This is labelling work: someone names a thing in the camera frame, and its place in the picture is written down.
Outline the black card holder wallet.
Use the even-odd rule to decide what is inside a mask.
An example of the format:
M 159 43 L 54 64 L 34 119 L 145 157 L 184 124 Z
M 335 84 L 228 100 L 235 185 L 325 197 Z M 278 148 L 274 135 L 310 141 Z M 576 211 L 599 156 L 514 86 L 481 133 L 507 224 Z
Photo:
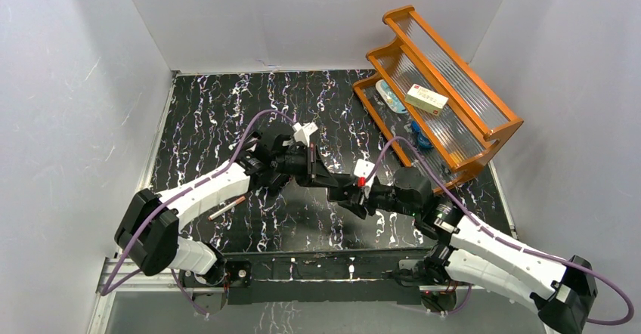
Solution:
M 337 186 L 327 189 L 328 200 L 364 220 L 368 215 L 365 177 L 346 173 L 332 173 L 331 176 L 336 180 Z

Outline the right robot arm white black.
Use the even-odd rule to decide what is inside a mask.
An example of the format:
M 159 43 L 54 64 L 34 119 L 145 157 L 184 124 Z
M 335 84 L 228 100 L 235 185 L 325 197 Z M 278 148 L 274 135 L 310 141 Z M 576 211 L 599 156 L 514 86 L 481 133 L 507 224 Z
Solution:
M 583 331 L 598 295 L 586 259 L 549 255 L 496 230 L 451 192 L 436 196 L 419 169 L 398 170 L 390 185 L 381 184 L 373 172 L 366 161 L 354 170 L 357 208 L 413 217 L 416 229 L 436 241 L 423 263 L 433 283 L 471 283 L 518 302 L 557 333 Z

